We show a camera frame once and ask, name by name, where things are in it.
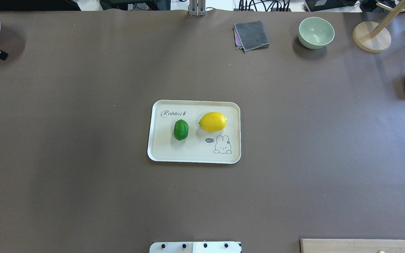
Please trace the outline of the green lime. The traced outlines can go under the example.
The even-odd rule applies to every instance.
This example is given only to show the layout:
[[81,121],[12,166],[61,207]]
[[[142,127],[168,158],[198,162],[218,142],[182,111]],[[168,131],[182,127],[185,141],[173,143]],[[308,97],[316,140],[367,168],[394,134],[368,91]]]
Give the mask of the green lime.
[[188,137],[188,132],[189,126],[185,120],[180,119],[175,122],[173,128],[173,135],[175,139],[178,141],[186,139]]

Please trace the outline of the yellow lemon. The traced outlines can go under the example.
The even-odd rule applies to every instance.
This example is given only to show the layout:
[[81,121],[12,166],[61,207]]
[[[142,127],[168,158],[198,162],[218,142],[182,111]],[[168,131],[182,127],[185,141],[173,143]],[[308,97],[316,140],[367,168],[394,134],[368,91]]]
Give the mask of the yellow lemon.
[[220,112],[209,112],[201,117],[198,124],[206,131],[221,131],[227,125],[227,117]]

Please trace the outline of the cream rabbit tray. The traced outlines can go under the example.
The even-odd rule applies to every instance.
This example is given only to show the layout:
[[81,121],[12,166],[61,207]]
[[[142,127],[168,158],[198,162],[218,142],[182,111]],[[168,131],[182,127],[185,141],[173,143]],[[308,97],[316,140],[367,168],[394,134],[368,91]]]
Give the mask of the cream rabbit tray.
[[[220,112],[227,117],[227,126],[210,132],[199,126],[204,114]],[[185,120],[188,136],[177,140],[175,122]],[[234,164],[241,158],[241,113],[233,102],[194,100],[158,100],[153,104],[147,154],[159,162],[202,162]]]

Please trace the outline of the grey folded cloth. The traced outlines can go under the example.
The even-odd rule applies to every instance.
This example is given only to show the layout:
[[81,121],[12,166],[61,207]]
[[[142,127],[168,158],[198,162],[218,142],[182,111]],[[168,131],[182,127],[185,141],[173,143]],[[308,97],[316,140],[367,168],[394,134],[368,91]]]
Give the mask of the grey folded cloth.
[[270,42],[263,21],[236,23],[233,25],[235,47],[244,52],[269,47]]

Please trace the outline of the mint green bowl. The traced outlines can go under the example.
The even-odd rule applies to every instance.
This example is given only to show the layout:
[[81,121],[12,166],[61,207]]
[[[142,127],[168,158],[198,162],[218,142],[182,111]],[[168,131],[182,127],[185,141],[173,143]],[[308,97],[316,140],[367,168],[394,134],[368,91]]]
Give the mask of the mint green bowl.
[[333,26],[320,17],[308,17],[298,27],[298,39],[306,48],[313,50],[326,47],[335,37]]

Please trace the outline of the wooden cutting board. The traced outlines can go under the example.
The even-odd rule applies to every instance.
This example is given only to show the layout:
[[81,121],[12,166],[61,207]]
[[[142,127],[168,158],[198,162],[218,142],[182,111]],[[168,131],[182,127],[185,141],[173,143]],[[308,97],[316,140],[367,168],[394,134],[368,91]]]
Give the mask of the wooden cutting board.
[[302,253],[405,253],[405,240],[300,239]]

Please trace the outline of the wooden mug tree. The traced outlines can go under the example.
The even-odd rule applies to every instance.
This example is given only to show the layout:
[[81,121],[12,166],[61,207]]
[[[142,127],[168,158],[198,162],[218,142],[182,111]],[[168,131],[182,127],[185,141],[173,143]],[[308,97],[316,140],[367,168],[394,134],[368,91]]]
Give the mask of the wooden mug tree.
[[381,53],[389,48],[392,39],[386,26],[399,13],[405,12],[405,0],[400,0],[395,7],[389,7],[380,2],[377,3],[377,6],[389,11],[381,23],[378,24],[374,21],[361,22],[354,27],[352,33],[354,42],[362,50],[370,53]]

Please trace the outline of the aluminium frame post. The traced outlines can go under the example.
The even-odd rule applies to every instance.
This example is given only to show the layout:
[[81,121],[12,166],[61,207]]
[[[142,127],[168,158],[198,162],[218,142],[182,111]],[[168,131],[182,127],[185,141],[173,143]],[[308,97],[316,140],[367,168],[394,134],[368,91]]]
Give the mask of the aluminium frame post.
[[206,0],[189,0],[188,12],[190,16],[205,16]]

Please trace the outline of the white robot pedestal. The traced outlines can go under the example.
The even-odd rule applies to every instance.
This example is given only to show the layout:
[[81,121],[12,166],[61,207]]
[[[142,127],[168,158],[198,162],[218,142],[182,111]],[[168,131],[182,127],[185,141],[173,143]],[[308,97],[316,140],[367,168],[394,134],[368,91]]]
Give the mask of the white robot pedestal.
[[150,253],[241,253],[241,242],[236,241],[182,241],[154,242]]

